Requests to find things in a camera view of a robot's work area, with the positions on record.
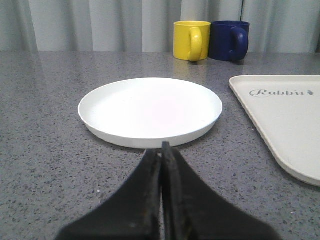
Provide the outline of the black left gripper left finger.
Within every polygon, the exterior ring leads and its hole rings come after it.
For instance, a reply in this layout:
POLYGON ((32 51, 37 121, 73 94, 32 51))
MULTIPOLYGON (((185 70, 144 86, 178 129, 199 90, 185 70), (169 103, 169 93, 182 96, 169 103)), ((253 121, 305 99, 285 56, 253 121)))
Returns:
POLYGON ((161 159, 147 149, 135 171, 104 204, 64 227, 58 240, 158 240, 161 159))

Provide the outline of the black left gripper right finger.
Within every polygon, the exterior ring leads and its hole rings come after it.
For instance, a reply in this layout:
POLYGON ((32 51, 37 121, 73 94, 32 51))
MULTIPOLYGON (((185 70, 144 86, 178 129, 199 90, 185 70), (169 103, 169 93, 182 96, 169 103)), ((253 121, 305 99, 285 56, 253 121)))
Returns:
POLYGON ((162 144, 162 199, 167 240, 278 240, 268 224, 228 203, 162 144))

